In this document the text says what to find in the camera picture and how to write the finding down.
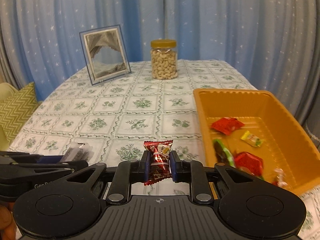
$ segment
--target orange bin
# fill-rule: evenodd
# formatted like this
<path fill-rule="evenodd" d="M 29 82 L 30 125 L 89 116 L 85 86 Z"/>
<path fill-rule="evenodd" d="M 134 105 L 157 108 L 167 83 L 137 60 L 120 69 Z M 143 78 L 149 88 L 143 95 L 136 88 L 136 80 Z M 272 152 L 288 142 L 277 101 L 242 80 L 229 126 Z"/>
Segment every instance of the orange bin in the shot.
<path fill-rule="evenodd" d="M 221 139 L 232 154 L 250 152 L 263 159 L 263 177 L 272 182 L 275 168 L 284 170 L 287 190 L 300 195 L 320 184 L 320 154 L 290 112 L 268 91 L 233 89 L 194 90 L 207 166 L 217 162 L 213 139 Z M 224 135 L 210 126 L 222 117 L 245 125 Z M 248 130 L 263 139 L 252 147 L 240 137 Z"/>

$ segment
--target blue curtain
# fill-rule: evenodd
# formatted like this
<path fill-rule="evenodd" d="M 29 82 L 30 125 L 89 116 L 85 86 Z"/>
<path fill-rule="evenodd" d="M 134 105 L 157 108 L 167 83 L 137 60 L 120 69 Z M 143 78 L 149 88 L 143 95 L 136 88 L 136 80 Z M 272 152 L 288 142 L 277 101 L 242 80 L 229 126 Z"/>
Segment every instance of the blue curtain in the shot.
<path fill-rule="evenodd" d="M 225 60 L 293 114 L 316 33 L 316 0 L 1 0 L 0 16 L 14 74 L 40 99 L 85 66 L 80 31 L 120 24 L 130 61 L 176 39 L 180 58 Z"/>
<path fill-rule="evenodd" d="M 35 81 L 39 100 L 85 66 L 81 31 L 120 24 L 129 61 L 149 58 L 149 42 L 164 38 L 163 0 L 0 2 L 12 70 L 21 87 Z"/>

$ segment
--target picture frame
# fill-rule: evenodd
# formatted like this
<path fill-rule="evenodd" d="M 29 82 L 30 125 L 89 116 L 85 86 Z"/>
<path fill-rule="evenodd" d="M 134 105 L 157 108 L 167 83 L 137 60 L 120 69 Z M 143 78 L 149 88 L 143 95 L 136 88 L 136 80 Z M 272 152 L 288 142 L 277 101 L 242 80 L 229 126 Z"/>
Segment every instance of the picture frame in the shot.
<path fill-rule="evenodd" d="M 79 33 L 92 85 L 131 73 L 120 25 Z"/>

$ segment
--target jar of cashews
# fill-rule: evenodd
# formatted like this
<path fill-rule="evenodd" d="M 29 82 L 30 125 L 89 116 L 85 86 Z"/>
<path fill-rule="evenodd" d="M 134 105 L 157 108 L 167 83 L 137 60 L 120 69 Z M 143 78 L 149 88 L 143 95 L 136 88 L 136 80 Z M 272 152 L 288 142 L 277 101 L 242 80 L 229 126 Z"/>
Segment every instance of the jar of cashews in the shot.
<path fill-rule="evenodd" d="M 152 77 L 156 79 L 173 79 L 178 76 L 175 40 L 151 41 Z"/>

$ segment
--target white floral tablecloth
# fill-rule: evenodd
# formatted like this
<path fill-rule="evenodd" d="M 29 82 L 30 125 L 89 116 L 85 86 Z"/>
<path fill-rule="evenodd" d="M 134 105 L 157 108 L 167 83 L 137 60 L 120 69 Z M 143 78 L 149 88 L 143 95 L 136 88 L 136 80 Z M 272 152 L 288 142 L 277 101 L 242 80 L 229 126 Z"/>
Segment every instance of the white floral tablecloth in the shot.
<path fill-rule="evenodd" d="M 196 105 L 196 88 L 255 89 L 224 61 L 178 61 L 178 78 L 154 80 L 149 61 L 130 64 L 132 73 L 92 86 L 83 68 L 61 84 L 36 110 L 9 150 L 62 155 L 71 141 L 88 143 L 94 157 L 89 164 L 117 166 L 139 159 L 145 140 L 173 139 L 181 159 L 205 165 Z M 132 194 L 188 194 L 189 185 L 165 179 L 155 185 L 132 186 Z M 320 206 L 318 191 L 303 196 L 308 219 L 304 239 L 318 239 Z"/>

